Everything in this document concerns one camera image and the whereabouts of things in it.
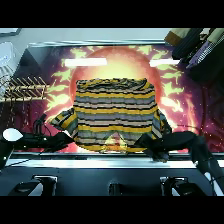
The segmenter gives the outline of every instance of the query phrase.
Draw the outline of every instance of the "striped shirt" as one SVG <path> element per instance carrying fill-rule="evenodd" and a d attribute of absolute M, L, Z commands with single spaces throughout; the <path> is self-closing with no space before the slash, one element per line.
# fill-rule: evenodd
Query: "striped shirt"
<path fill-rule="evenodd" d="M 76 99 L 51 124 L 67 130 L 75 143 L 92 151 L 140 152 L 135 142 L 147 133 L 161 138 L 165 116 L 147 79 L 78 80 Z"/>

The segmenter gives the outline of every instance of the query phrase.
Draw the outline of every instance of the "gray surface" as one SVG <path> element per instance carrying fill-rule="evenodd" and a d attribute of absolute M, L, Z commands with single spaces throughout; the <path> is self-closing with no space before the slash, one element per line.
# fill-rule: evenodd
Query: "gray surface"
<path fill-rule="evenodd" d="M 160 177 L 189 177 L 208 195 L 211 188 L 196 169 L 72 169 L 10 167 L 0 176 L 0 196 L 7 195 L 16 184 L 29 181 L 32 175 L 56 175 L 56 196 L 106 196 L 111 181 L 125 186 L 124 194 L 161 194 Z"/>
<path fill-rule="evenodd" d="M 171 28 L 22 28 L 17 36 L 0 37 L 10 41 L 22 54 L 29 43 L 85 40 L 163 40 Z"/>

